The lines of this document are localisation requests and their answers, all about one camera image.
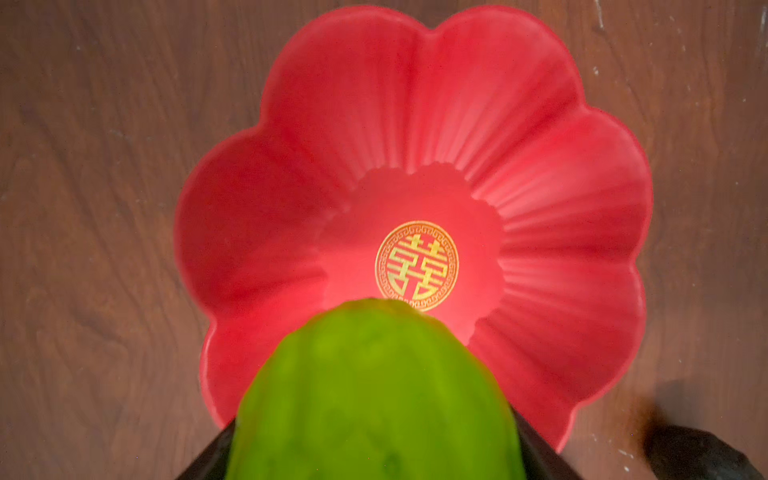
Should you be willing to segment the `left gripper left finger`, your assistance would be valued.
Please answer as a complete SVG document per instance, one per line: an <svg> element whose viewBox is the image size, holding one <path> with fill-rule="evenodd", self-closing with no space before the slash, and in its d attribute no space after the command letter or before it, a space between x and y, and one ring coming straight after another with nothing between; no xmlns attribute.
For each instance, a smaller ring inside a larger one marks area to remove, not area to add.
<svg viewBox="0 0 768 480"><path fill-rule="evenodd" d="M180 473L177 480L224 480L236 423L232 420Z"/></svg>

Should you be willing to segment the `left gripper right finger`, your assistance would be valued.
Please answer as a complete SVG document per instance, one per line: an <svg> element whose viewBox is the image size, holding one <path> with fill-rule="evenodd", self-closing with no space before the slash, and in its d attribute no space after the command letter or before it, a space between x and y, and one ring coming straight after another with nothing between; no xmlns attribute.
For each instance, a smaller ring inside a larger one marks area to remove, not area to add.
<svg viewBox="0 0 768 480"><path fill-rule="evenodd" d="M520 438L527 480L582 480L582 477L536 432L516 410L512 410Z"/></svg>

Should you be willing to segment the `dark fake avocado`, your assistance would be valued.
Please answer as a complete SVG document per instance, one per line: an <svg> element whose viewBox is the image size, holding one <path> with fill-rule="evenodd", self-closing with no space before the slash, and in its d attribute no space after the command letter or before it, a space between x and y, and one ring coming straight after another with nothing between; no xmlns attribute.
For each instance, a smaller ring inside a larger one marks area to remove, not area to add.
<svg viewBox="0 0 768 480"><path fill-rule="evenodd" d="M743 452L699 429L657 426L646 436L644 453L657 479L765 479Z"/></svg>

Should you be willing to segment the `green bumpy custard apple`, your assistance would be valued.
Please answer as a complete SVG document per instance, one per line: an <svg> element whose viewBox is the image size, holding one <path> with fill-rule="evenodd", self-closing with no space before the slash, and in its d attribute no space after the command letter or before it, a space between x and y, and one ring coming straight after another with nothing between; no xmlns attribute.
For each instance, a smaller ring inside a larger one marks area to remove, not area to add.
<svg viewBox="0 0 768 480"><path fill-rule="evenodd" d="M286 336L237 412L230 479L521 479L494 376L438 320L359 300Z"/></svg>

